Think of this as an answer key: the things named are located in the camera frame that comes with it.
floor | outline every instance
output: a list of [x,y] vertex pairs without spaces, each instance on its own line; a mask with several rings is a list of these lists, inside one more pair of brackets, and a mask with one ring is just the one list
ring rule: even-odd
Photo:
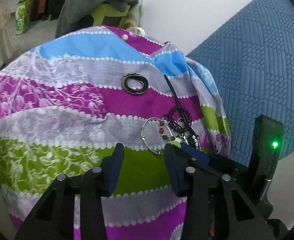
[[21,54],[36,46],[53,40],[55,38],[57,23],[58,20],[53,20],[51,22],[48,20],[31,22],[31,26],[25,34],[16,36],[15,18],[12,17],[7,24],[7,31],[10,35],[14,54],[8,62],[13,61]]

purple stripe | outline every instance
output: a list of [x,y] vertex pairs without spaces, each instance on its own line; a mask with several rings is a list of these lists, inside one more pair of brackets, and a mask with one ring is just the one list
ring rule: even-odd
[[[202,118],[197,96],[179,99],[193,120]],[[142,96],[124,90],[98,88],[92,84],[48,87],[33,80],[0,76],[0,118],[29,108],[65,106],[86,114],[105,117],[106,113],[162,118],[175,106],[173,97],[148,89]]]
[[144,37],[138,36],[132,32],[128,32],[116,27],[106,27],[120,38],[124,34],[127,35],[128,40],[126,40],[125,42],[141,53],[151,54],[162,48],[162,46],[152,43],[151,41],[146,40]]
[[15,217],[12,214],[9,214],[9,216],[10,216],[11,221],[14,224],[14,227],[18,230],[23,222],[19,218]]
[[[160,215],[155,221],[144,222],[135,226],[106,227],[108,240],[169,240],[171,233],[180,225],[185,217],[186,203],[178,204],[173,210]],[[10,214],[14,226],[18,229],[23,223]],[[74,240],[81,240],[80,228],[74,228]]]

